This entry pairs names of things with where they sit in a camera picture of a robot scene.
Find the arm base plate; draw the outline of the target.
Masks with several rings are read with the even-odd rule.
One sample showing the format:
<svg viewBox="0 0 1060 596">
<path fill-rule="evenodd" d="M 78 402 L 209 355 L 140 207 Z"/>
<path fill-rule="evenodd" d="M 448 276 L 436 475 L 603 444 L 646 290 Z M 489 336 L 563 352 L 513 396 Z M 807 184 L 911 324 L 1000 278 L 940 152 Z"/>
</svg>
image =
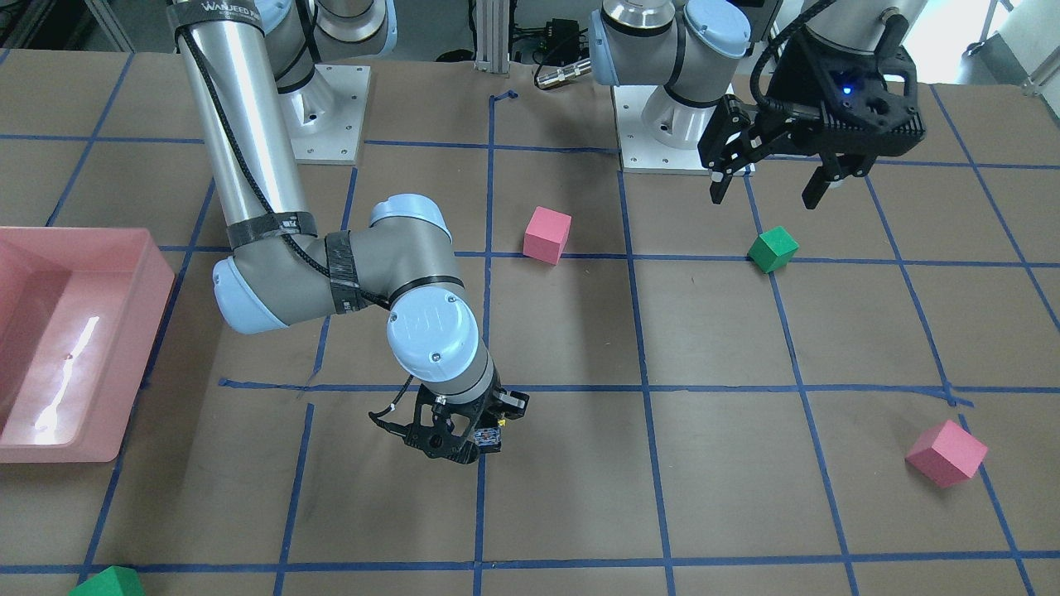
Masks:
<svg viewBox="0 0 1060 596">
<path fill-rule="evenodd" d="M 280 92 L 296 162 L 356 165 L 371 78 L 368 65 L 316 65 L 313 78 Z"/>
<path fill-rule="evenodd" d="M 652 84 L 616 86 L 612 97 L 626 174 L 709 174 L 701 165 L 699 141 L 711 120 L 711 107 L 686 106 Z"/>
</svg>

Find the pink cube near arm base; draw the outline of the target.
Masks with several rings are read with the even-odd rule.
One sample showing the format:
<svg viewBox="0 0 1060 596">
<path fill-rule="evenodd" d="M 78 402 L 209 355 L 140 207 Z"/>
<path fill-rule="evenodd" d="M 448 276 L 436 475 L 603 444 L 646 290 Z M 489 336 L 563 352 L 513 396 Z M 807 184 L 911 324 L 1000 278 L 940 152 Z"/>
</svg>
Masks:
<svg viewBox="0 0 1060 596">
<path fill-rule="evenodd" d="M 554 267 L 571 233 L 571 223 L 569 214 L 537 206 L 523 234 L 522 255 Z"/>
</svg>

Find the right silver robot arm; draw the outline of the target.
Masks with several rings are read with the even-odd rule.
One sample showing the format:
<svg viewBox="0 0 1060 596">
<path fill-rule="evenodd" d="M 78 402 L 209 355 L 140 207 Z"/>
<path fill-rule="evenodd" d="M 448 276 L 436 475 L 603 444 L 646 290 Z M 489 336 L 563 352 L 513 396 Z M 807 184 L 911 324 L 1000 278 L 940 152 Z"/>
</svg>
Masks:
<svg viewBox="0 0 1060 596">
<path fill-rule="evenodd" d="M 431 458 L 472 464 L 499 452 L 501 426 L 529 397 L 501 385 L 467 305 L 453 238 L 436 203 L 398 194 L 360 231 L 323 234 L 310 214 L 292 138 L 342 132 L 330 58 L 385 52 L 390 1 L 170 1 L 234 250 L 213 269 L 224 320 L 243 334 L 371 305 L 421 383 L 412 422 L 381 430 Z"/>
</svg>

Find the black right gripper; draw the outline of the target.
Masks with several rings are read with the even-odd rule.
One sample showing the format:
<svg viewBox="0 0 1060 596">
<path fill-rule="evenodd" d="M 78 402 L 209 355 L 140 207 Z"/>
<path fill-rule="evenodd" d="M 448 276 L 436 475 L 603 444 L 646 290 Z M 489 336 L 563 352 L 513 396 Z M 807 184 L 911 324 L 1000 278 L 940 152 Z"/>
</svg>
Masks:
<svg viewBox="0 0 1060 596">
<path fill-rule="evenodd" d="M 440 403 L 439 397 L 422 388 L 417 393 L 417 414 L 402 427 L 402 442 L 429 458 L 473 464 L 482 455 L 475 445 L 475 430 L 501 425 L 526 414 L 530 396 L 494 384 L 482 397 L 462 404 Z"/>
</svg>

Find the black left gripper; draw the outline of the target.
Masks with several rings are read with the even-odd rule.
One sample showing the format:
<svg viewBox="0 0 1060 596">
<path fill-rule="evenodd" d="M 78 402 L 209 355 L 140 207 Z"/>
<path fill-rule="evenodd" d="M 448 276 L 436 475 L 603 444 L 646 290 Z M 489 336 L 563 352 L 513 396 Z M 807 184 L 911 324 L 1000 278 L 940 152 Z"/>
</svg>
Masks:
<svg viewBox="0 0 1060 596">
<path fill-rule="evenodd" d="M 928 133 L 916 65 L 896 37 L 865 52 L 793 37 L 768 83 L 761 73 L 754 68 L 749 102 L 719 99 L 701 136 L 712 204 L 723 203 L 735 171 L 785 154 L 822 159 L 802 190 L 805 208 L 815 209 L 833 185 L 863 176 L 879 157 L 904 155 Z"/>
</svg>

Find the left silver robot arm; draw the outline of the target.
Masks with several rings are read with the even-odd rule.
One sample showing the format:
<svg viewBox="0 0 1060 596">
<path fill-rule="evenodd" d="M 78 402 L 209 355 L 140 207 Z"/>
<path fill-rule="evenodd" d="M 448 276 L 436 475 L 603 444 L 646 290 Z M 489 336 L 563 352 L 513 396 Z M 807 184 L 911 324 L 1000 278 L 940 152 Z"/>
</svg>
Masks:
<svg viewBox="0 0 1060 596">
<path fill-rule="evenodd" d="M 826 190 L 870 173 L 925 137 L 916 65 L 903 42 L 923 1 L 807 1 L 768 42 L 749 77 L 752 102 L 728 92 L 752 45 L 728 1 L 603 1 L 588 46 L 599 84 L 648 84 L 674 106 L 708 113 L 690 140 L 722 203 L 735 173 L 775 155 L 817 156 L 805 186 Z"/>
</svg>

